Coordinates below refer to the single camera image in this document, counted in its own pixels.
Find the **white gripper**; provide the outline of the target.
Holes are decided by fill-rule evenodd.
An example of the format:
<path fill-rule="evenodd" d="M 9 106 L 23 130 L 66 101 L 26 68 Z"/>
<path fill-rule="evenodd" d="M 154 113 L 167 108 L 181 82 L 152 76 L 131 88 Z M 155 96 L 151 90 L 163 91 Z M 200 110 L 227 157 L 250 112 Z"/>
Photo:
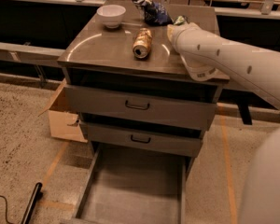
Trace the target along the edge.
<path fill-rule="evenodd" d="M 201 30 L 202 28 L 194 22 L 180 26 L 169 24 L 167 26 L 167 37 L 177 53 L 195 52 L 199 47 L 195 39 L 199 37 L 198 33 Z"/>

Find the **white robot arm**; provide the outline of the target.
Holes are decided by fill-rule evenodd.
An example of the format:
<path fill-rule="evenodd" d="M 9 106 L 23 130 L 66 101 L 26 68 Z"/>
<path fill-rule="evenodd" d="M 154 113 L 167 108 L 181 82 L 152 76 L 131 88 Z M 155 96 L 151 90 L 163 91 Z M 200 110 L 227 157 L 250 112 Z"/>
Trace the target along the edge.
<path fill-rule="evenodd" d="M 194 22 L 169 25 L 167 36 L 193 79 L 206 81 L 216 68 L 280 110 L 280 52 L 223 38 Z M 280 224 L 280 127 L 250 164 L 238 224 Z"/>

